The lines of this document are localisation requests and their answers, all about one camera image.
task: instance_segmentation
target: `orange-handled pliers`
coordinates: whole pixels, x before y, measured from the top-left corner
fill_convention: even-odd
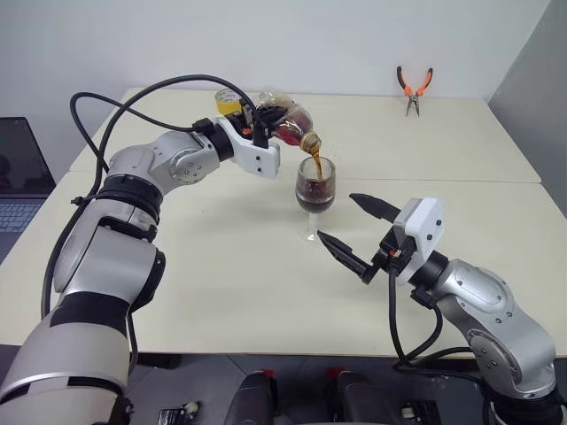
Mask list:
[[[411,107],[411,104],[415,104],[417,116],[419,117],[419,97],[423,95],[425,89],[427,89],[427,86],[429,86],[429,83],[431,82],[431,77],[433,77],[433,68],[429,68],[427,70],[425,81],[415,94],[411,91],[411,86],[409,84],[406,84],[406,82],[404,81],[404,77],[401,74],[401,66],[398,66],[398,69],[396,71],[398,74],[398,82],[404,89],[404,95],[408,97],[408,108],[406,110],[406,116],[408,116],[409,114],[409,108]]]

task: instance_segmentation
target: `robotic arm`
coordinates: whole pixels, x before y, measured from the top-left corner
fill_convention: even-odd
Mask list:
[[[444,230],[441,203],[411,199],[402,210],[368,195],[351,198],[367,213],[392,223],[372,259],[365,263],[337,238],[320,232],[339,262],[369,283],[378,270],[395,273],[415,288],[420,305],[437,305],[462,333],[489,387],[498,423],[561,424],[555,387],[555,347],[549,334],[516,304],[498,275],[434,251]]]
[[[225,117],[193,128],[111,159],[103,188],[59,254],[58,304],[23,344],[0,388],[0,423],[129,422],[126,317],[152,300],[164,272],[166,258],[151,243],[163,197],[200,182],[226,159],[266,177],[275,177],[280,164],[276,143],[257,146]]]

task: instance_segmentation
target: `white table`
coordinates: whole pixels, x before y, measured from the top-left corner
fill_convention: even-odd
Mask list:
[[[131,89],[124,99],[139,89]],[[312,114],[323,139],[322,155],[331,158],[340,177],[472,182],[539,182],[516,144],[479,99],[420,99],[422,116],[406,117],[404,97],[292,95]],[[218,115],[213,91],[164,89],[135,108],[158,120],[190,126]],[[99,142],[106,123],[96,133]],[[108,145],[107,158],[132,144],[149,143],[165,130],[125,114]],[[285,149],[282,167],[297,168],[305,153]],[[89,148],[71,171],[94,170]],[[235,174],[240,170],[233,165]]]
[[[177,189],[162,205],[155,244],[167,268],[153,302],[135,313],[143,352],[394,354],[386,278],[362,284],[322,246],[303,244],[306,219],[293,194],[295,175],[278,179],[221,169]],[[68,173],[0,266],[0,344],[22,344],[39,321],[43,270],[51,246],[91,173]],[[565,218],[539,184],[338,181],[322,228],[369,259],[388,229],[348,199],[369,193],[402,206],[441,197],[447,230],[439,250],[492,269],[517,302],[567,355]],[[432,313],[399,290],[401,339],[423,341]],[[436,348],[463,345],[446,324]]]

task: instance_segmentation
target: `wine glass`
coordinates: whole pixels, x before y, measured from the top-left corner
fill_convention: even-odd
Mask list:
[[[317,157],[321,164],[322,179],[318,175],[316,158],[306,158],[299,164],[295,183],[295,197],[309,214],[307,227],[300,231],[301,239],[317,243],[319,214],[329,209],[335,200],[335,165],[328,158]]]

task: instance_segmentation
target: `laptop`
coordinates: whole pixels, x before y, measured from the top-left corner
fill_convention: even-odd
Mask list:
[[[55,188],[23,117],[0,117],[0,262]]]

